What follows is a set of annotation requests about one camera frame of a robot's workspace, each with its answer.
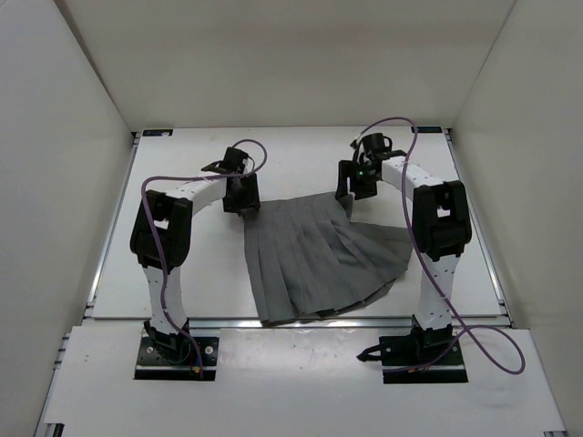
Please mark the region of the grey pleated skirt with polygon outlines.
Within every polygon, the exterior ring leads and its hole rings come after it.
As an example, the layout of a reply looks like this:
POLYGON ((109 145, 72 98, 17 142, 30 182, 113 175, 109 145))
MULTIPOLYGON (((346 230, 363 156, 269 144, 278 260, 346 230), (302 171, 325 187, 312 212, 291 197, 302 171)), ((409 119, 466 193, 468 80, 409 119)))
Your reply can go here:
POLYGON ((352 220, 334 193, 265 202, 244 216, 244 253, 264 325, 324 319, 385 296, 406 273, 406 229, 352 220))

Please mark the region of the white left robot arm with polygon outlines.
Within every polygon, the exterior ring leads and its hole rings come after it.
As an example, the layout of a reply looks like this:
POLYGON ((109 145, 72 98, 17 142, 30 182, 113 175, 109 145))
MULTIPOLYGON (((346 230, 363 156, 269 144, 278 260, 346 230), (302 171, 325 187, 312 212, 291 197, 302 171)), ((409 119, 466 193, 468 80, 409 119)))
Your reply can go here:
POLYGON ((203 167, 197 176, 153 176, 141 184, 129 246, 148 282, 151 317, 145 331, 153 348, 172 365, 186 362, 197 374, 204 369, 203 352, 190 333, 181 291, 181 266, 190 251, 192 220, 217 201, 228 214, 242 216, 259 210, 257 173, 267 158, 262 143, 243 139, 227 147, 222 159, 203 167), (261 162, 240 148, 247 142, 260 148, 261 162))

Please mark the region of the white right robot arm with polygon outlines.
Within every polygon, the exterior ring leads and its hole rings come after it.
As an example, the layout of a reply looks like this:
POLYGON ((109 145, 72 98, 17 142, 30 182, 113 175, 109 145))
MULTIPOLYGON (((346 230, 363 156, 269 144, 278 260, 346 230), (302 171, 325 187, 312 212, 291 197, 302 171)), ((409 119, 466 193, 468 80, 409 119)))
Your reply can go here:
POLYGON ((429 364, 453 339, 454 275, 472 238, 465 186, 411 163, 382 133, 360 135, 351 147, 353 157, 339 163, 338 198, 348 193, 374 197, 379 182, 401 192, 405 224, 423 270, 408 352, 413 361, 429 364))

